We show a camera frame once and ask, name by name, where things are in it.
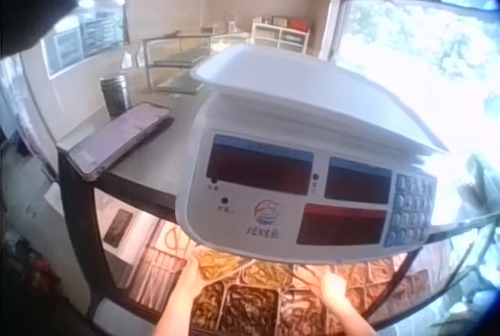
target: scale logo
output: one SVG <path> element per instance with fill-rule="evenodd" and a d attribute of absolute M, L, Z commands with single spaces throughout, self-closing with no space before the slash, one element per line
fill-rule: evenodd
<path fill-rule="evenodd" d="M 279 207 L 279 203 L 276 203 L 275 201 L 271 201 L 269 199 L 260 201 L 254 208 L 255 220 L 257 220 L 257 223 L 262 225 L 270 225 L 276 223 L 276 220 L 280 215 Z"/>

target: metal canister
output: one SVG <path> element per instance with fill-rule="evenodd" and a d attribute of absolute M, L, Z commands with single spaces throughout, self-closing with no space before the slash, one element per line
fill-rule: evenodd
<path fill-rule="evenodd" d="M 101 89 L 110 116 L 119 116 L 131 107 L 124 73 L 113 73 L 102 77 Z"/>

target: hand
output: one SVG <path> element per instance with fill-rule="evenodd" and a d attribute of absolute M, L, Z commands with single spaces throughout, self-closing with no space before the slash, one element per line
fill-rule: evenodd
<path fill-rule="evenodd" d="M 191 256 L 179 276 L 175 290 L 180 295 L 195 299 L 202 292 L 203 288 L 209 284 L 211 283 L 204 280 L 200 274 L 198 260 L 194 256 Z"/>
<path fill-rule="evenodd" d="M 338 313 L 351 306 L 351 303 L 345 297 L 347 283 L 342 277 L 332 273 L 328 267 L 321 270 L 311 266 L 308 266 L 308 268 L 316 272 L 316 275 L 309 272 L 309 270 L 300 270 L 298 274 L 301 279 L 309 284 L 312 293 L 318 296 L 328 308 L 334 313 Z"/>

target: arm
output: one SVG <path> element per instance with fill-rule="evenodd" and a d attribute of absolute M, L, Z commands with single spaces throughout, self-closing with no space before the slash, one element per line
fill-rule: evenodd
<path fill-rule="evenodd" d="M 347 336 L 374 336 L 375 330 L 359 315 L 345 297 L 345 280 L 325 269 L 321 276 L 306 271 L 301 279 L 309 283 L 311 291 L 317 295 L 326 307 L 340 320 Z"/>
<path fill-rule="evenodd" d="M 171 334 L 187 336 L 193 301 L 207 284 L 209 283 L 206 283 L 199 276 L 198 260 L 196 258 L 189 259 L 170 295 L 162 317 L 156 324 L 153 336 Z"/>
<path fill-rule="evenodd" d="M 374 336 L 375 330 L 359 315 L 346 297 L 344 300 L 344 303 L 326 304 L 327 308 L 341 321 L 344 333 L 347 336 Z"/>

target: white digital scale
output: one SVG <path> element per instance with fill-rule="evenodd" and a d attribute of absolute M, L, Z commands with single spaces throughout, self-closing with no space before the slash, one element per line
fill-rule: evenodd
<path fill-rule="evenodd" d="M 237 45 L 191 75 L 212 91 L 176 217 L 203 245 L 293 263 L 389 256 L 428 237 L 446 151 L 389 91 L 331 63 Z"/>

